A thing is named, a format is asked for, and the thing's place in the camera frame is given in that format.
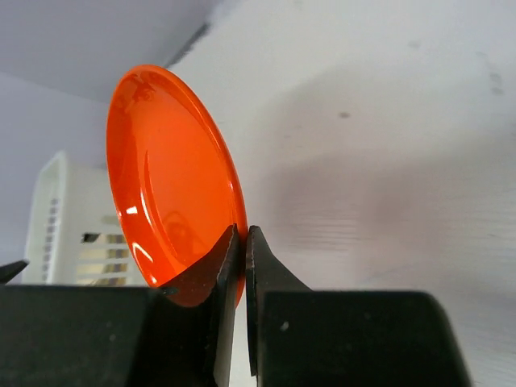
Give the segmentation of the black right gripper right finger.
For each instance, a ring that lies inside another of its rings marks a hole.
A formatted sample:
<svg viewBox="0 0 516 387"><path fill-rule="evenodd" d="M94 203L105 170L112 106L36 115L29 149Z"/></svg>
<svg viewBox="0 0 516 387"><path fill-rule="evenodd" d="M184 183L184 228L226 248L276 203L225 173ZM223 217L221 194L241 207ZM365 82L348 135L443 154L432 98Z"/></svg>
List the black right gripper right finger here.
<svg viewBox="0 0 516 387"><path fill-rule="evenodd" d="M253 226L248 350L259 386L469 386L444 308L409 290L313 290Z"/></svg>

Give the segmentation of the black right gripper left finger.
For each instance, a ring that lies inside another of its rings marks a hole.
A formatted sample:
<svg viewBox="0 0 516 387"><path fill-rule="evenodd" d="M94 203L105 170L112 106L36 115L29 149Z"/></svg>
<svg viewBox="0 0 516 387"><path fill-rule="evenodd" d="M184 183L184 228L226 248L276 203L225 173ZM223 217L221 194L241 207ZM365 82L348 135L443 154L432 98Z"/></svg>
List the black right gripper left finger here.
<svg viewBox="0 0 516 387"><path fill-rule="evenodd" d="M4 285L4 386L226 386L239 236L159 288Z"/></svg>

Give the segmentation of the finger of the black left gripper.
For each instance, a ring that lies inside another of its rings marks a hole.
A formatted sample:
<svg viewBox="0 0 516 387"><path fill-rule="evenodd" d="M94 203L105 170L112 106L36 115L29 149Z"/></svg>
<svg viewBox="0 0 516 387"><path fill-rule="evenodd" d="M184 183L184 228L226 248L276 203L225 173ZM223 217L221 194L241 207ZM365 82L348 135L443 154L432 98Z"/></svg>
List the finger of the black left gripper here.
<svg viewBox="0 0 516 387"><path fill-rule="evenodd" d="M0 266L0 283L8 283L13 278L18 276L26 267L28 262L25 260L18 260L9 264Z"/></svg>

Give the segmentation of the orange round plate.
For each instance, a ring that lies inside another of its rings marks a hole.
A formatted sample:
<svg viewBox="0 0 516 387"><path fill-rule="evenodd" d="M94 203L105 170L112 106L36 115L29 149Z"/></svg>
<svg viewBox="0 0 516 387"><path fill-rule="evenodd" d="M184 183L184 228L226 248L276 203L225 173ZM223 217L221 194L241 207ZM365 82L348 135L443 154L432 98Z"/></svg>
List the orange round plate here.
<svg viewBox="0 0 516 387"><path fill-rule="evenodd" d="M198 262L228 227L248 235L226 142L199 97L157 65L129 70L106 120L106 167L131 254L154 288Z"/></svg>

